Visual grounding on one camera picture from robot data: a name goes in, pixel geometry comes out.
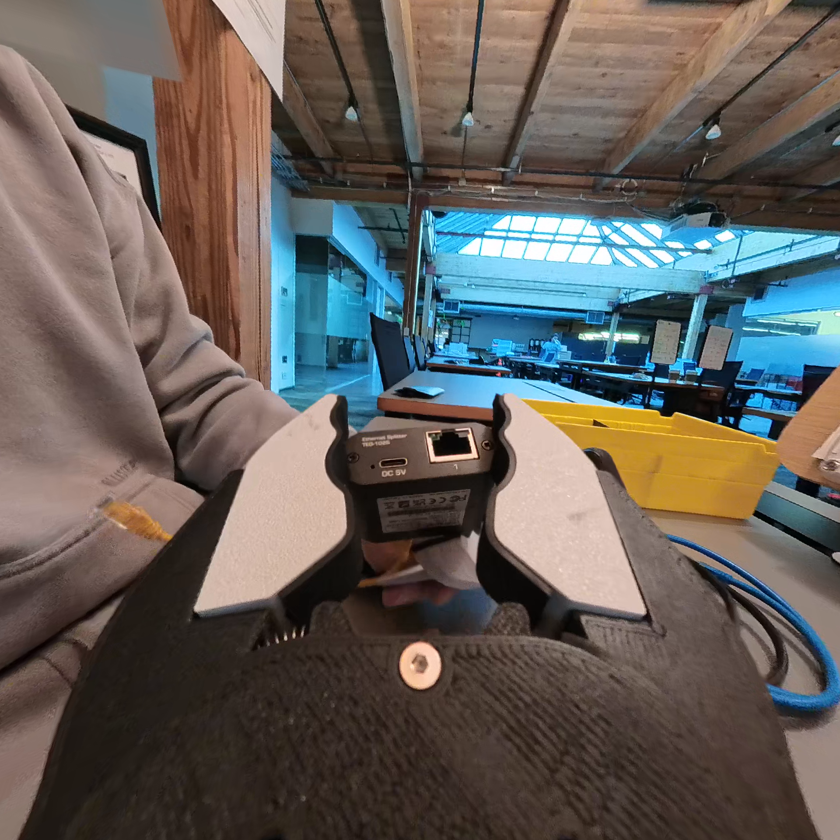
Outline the person's left hand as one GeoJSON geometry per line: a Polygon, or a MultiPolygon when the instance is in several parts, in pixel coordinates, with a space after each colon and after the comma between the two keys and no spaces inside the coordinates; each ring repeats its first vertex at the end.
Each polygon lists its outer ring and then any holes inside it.
{"type": "Polygon", "coordinates": [[[382,590],[382,603],[386,608],[409,606],[421,602],[443,606],[452,601],[459,590],[437,581],[420,581],[396,584],[382,590]]]}

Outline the glass partition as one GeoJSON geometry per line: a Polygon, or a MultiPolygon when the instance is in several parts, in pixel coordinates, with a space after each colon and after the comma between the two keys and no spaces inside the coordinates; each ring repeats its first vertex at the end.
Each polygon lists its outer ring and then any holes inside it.
{"type": "Polygon", "coordinates": [[[296,367],[369,360],[368,277],[325,237],[296,237],[296,367]]]}

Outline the black office chair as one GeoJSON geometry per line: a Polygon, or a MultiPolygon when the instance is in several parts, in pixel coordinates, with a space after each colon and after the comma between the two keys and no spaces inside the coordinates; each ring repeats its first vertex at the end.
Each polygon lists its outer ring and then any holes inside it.
{"type": "Polygon", "coordinates": [[[406,350],[402,326],[370,314],[371,339],[379,365],[383,390],[387,391],[413,371],[412,350],[406,350]]]}

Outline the wooden post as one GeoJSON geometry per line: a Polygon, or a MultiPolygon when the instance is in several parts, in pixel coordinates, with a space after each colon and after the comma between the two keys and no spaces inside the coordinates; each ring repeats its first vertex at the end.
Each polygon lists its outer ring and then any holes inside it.
{"type": "Polygon", "coordinates": [[[213,2],[163,7],[181,72],[153,79],[163,235],[191,311],[270,387],[270,85],[213,2]]]}

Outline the yellow plastic bin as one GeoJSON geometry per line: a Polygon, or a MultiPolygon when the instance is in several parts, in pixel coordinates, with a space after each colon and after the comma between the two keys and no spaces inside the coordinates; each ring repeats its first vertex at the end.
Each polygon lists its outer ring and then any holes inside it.
{"type": "Polygon", "coordinates": [[[645,509],[750,518],[780,465],[776,443],[677,413],[527,399],[580,448],[607,452],[645,509]]]}

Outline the black mesh chair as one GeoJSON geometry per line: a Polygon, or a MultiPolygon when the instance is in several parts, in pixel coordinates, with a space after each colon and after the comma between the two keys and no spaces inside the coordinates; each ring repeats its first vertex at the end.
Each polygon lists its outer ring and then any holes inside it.
{"type": "Polygon", "coordinates": [[[725,361],[718,370],[701,369],[695,404],[697,417],[717,423],[730,414],[730,402],[741,368],[742,361],[735,360],[725,361]]]}

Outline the black framed picture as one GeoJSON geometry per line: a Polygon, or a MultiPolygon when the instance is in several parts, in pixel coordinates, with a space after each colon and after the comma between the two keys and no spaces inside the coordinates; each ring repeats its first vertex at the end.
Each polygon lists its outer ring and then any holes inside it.
{"type": "Polygon", "coordinates": [[[71,106],[67,106],[67,110],[78,129],[99,152],[108,167],[142,195],[150,214],[160,228],[160,209],[146,140],[71,106]]]}

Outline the wooden board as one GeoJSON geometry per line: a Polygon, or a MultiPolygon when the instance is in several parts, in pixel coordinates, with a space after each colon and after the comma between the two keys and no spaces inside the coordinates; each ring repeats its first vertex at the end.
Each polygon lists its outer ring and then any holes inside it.
{"type": "Polygon", "coordinates": [[[778,455],[798,480],[839,490],[839,370],[835,369],[782,432],[778,455]]]}

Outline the ceiling projector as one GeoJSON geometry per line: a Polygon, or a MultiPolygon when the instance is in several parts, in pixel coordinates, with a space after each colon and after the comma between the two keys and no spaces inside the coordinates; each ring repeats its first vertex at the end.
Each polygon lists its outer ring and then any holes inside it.
{"type": "Polygon", "coordinates": [[[710,239],[728,226],[728,217],[719,211],[684,213],[663,227],[661,239],[694,247],[698,241],[710,239]]]}

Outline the grey desk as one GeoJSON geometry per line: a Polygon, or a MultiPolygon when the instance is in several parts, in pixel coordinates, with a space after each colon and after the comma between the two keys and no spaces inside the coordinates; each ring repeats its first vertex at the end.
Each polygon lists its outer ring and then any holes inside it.
{"type": "MultiPolygon", "coordinates": [[[[758,518],[710,518],[647,511],[667,534],[733,562],[798,612],[839,663],[838,565],[828,555],[758,518]]],[[[838,707],[780,716],[789,753],[815,829],[839,838],[838,707]]]]}

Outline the grey table with wooden edge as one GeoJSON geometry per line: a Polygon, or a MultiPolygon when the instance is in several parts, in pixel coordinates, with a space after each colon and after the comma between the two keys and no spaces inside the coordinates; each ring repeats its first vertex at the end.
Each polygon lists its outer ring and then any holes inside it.
{"type": "Polygon", "coordinates": [[[394,388],[379,394],[376,404],[381,412],[389,416],[489,422],[496,395],[506,393],[523,400],[616,407],[614,403],[599,397],[545,381],[434,371],[414,371],[399,381],[394,388]],[[433,398],[399,393],[400,389],[407,387],[437,387],[443,392],[433,398]]]}

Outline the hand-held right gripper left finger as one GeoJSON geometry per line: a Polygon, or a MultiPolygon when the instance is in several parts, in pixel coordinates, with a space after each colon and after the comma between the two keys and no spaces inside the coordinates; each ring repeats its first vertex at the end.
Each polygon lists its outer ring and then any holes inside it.
{"type": "Polygon", "coordinates": [[[348,407],[329,394],[253,455],[198,592],[201,617],[267,609],[307,621],[360,582],[361,539],[350,492],[348,407]]]}

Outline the paper flip chart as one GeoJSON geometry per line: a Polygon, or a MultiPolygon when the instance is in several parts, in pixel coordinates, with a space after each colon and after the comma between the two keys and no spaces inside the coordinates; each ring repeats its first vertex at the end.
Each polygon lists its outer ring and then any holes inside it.
{"type": "Polygon", "coordinates": [[[703,371],[720,371],[725,364],[733,330],[719,325],[710,325],[702,345],[698,365],[703,371]]]}
{"type": "Polygon", "coordinates": [[[667,366],[675,364],[679,356],[680,334],[680,322],[658,319],[649,352],[649,362],[667,366]]]}

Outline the black ethernet splitter box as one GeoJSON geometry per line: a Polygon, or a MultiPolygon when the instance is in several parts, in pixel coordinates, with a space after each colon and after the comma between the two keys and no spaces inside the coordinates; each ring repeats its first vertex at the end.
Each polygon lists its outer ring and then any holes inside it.
{"type": "Polygon", "coordinates": [[[360,537],[385,543],[480,534],[495,447],[493,431],[481,423],[353,434],[346,457],[360,537]]]}

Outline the skylight window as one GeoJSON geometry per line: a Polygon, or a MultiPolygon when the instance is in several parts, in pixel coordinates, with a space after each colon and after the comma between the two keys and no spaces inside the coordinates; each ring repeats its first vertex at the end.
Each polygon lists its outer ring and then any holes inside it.
{"type": "Polygon", "coordinates": [[[743,236],[728,229],[674,234],[653,222],[540,215],[467,219],[461,214],[436,226],[435,244],[437,251],[458,256],[655,269],[673,267],[743,236]]]}

